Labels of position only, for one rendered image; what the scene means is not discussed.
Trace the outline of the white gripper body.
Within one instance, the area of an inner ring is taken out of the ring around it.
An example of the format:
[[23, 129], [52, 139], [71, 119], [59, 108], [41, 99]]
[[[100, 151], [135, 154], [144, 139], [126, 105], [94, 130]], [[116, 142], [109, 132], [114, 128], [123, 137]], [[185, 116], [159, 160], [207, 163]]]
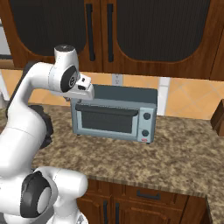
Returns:
[[66, 98], [73, 98], [78, 100], [93, 100], [95, 98], [94, 86], [90, 85], [86, 90], [78, 89], [78, 86], [75, 85], [72, 89], [65, 93], [60, 93], [56, 91], [51, 92], [52, 95], [62, 96]]

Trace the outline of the toaster oven glass door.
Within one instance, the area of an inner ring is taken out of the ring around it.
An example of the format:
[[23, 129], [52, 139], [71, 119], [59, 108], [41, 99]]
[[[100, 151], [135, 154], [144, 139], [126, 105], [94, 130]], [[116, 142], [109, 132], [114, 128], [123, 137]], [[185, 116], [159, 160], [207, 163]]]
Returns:
[[136, 116], [110, 115], [75, 110], [80, 130], [96, 131], [98, 133], [116, 133], [135, 137], [137, 135]]

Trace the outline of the grey toaster oven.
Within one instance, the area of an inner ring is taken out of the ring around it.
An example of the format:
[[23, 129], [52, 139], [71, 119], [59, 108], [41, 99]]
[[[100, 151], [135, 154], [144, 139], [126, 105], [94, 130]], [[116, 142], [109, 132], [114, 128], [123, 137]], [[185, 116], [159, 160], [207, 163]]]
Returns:
[[[136, 109], [138, 111], [136, 136], [117, 135], [116, 133], [98, 133], [96, 131], [79, 129], [77, 114], [75, 112], [76, 104]], [[77, 135], [108, 137], [150, 144], [154, 141], [157, 109], [158, 91], [154, 88], [119, 87], [94, 84], [94, 99], [92, 101], [76, 99], [71, 100], [73, 133]], [[150, 120], [144, 119], [144, 113], [151, 114]], [[143, 136], [143, 130], [148, 130], [149, 135]]]

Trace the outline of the brown base cupboard door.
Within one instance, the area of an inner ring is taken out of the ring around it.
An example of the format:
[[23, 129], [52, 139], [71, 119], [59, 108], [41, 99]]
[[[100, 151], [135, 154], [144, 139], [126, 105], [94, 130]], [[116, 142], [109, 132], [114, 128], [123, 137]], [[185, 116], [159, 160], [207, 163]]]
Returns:
[[83, 214], [87, 217], [89, 224], [104, 224], [103, 219], [103, 201], [108, 202], [107, 215], [108, 224], [111, 224], [111, 198], [95, 194], [87, 194], [77, 199], [77, 205]]
[[114, 199], [113, 212], [116, 224], [116, 203], [119, 203], [119, 224], [180, 224], [182, 210], [168, 206], [146, 205], [126, 199]]

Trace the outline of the brown drawer front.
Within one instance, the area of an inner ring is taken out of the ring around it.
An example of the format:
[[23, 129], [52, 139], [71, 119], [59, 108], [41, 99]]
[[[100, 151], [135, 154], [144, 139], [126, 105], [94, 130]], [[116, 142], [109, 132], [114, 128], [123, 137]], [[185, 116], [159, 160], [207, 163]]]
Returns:
[[[140, 190], [141, 193], [150, 194], [150, 195], [156, 195], [157, 193], [159, 193], [161, 196], [161, 199], [154, 200], [154, 199], [146, 199], [146, 198], [137, 197], [137, 190]], [[168, 206], [168, 207], [173, 207], [177, 209], [183, 209], [187, 201], [187, 196], [183, 194], [178, 194], [175, 192], [164, 192], [164, 191], [136, 187], [131, 185], [124, 186], [122, 188], [122, 194], [125, 195], [130, 200], [153, 203], [160, 206]]]

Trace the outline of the white wall socket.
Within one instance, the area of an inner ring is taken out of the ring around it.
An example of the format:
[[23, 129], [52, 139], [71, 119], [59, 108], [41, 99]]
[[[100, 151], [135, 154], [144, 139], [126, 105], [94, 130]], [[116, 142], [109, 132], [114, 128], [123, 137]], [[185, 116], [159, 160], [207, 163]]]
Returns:
[[121, 86], [123, 84], [123, 76], [121, 74], [113, 73], [111, 77], [113, 86]]

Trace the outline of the brown wall cupboard door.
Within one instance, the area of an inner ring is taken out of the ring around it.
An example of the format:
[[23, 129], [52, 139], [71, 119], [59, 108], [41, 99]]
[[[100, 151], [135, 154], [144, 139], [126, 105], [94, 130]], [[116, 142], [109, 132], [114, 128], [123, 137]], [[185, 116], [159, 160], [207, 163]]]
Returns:
[[[89, 59], [86, 4], [92, 4], [95, 61]], [[0, 0], [13, 65], [54, 62], [54, 47], [73, 46], [83, 72], [102, 70], [101, 0]]]
[[[107, 4], [113, 4], [113, 62]], [[103, 70], [206, 80], [223, 20], [224, 0], [101, 0]]]

